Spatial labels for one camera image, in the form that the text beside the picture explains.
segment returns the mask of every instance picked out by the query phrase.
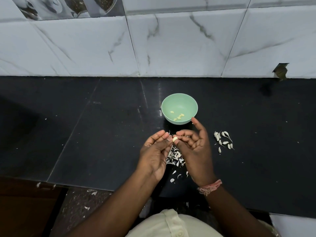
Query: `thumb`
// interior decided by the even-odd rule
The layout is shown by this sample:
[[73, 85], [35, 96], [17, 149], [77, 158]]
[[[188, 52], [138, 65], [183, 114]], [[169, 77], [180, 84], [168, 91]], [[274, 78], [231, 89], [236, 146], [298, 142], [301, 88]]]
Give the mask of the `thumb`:
[[184, 155], [184, 157], [190, 154], [191, 149], [183, 141], [176, 139], [174, 143], [178, 147], [182, 155]]
[[168, 145], [170, 145], [171, 141], [168, 139], [165, 139], [161, 142], [158, 142], [156, 144], [153, 144], [152, 146], [154, 146], [156, 149], [163, 151], [165, 148], [167, 148]]

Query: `hand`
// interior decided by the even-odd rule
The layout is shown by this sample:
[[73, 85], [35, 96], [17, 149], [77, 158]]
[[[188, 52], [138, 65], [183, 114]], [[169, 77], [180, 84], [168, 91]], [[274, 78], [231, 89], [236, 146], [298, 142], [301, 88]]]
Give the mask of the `hand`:
[[202, 187], [214, 183], [217, 178], [213, 172], [211, 147], [206, 129], [194, 117], [191, 120], [199, 134], [191, 130], [181, 130], [173, 137], [178, 137], [174, 143], [183, 155], [193, 181]]
[[172, 146], [172, 136], [164, 130], [158, 131], [146, 140], [140, 150], [137, 170], [153, 175], [157, 183], [166, 170], [166, 159]]

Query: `person's right hand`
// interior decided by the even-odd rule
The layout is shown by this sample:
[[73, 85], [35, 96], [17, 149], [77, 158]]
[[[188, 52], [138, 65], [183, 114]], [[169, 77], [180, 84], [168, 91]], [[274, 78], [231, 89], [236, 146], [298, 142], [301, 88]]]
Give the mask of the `person's right hand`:
[[214, 183], [217, 178], [213, 172], [211, 147], [206, 129], [194, 117], [191, 120], [199, 134], [191, 130], [181, 130], [173, 137], [178, 138], [174, 143], [183, 155], [193, 181], [202, 187]]

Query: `bowl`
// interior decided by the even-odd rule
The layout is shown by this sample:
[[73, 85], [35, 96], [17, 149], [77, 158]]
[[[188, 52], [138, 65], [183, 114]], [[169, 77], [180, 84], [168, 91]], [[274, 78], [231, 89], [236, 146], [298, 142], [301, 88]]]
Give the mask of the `bowl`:
[[198, 111], [198, 104], [195, 99], [187, 94], [175, 93], [167, 96], [162, 104], [161, 111], [164, 117], [172, 124], [184, 125], [191, 121]]

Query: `pink thread bracelet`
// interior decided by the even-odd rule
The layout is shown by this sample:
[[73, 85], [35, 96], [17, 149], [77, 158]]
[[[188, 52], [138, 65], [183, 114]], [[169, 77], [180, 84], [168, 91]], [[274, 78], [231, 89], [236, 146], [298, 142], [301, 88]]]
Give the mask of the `pink thread bracelet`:
[[222, 184], [222, 181], [219, 179], [218, 181], [216, 181], [213, 184], [209, 184], [203, 187], [199, 187], [197, 188], [197, 190], [200, 192], [200, 194], [203, 195], [208, 195], [209, 193], [211, 193], [212, 191], [216, 191], [217, 188]]

